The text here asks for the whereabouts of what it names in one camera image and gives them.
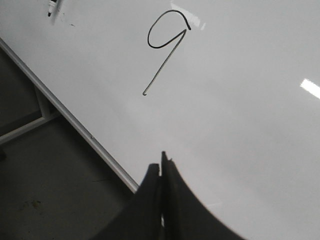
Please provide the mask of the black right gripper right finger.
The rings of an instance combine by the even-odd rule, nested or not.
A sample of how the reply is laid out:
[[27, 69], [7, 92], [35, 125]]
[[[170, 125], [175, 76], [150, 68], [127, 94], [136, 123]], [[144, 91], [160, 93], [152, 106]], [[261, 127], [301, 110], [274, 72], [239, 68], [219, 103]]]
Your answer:
[[241, 240], [198, 200], [166, 152], [161, 153], [162, 210], [167, 240]]

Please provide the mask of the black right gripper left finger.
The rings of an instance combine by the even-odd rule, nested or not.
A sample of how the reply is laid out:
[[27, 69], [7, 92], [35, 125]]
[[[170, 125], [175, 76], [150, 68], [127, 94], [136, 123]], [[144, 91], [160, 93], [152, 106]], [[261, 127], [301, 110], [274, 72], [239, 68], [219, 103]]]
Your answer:
[[93, 240], [158, 240], [162, 226], [161, 177], [156, 163], [126, 207]]

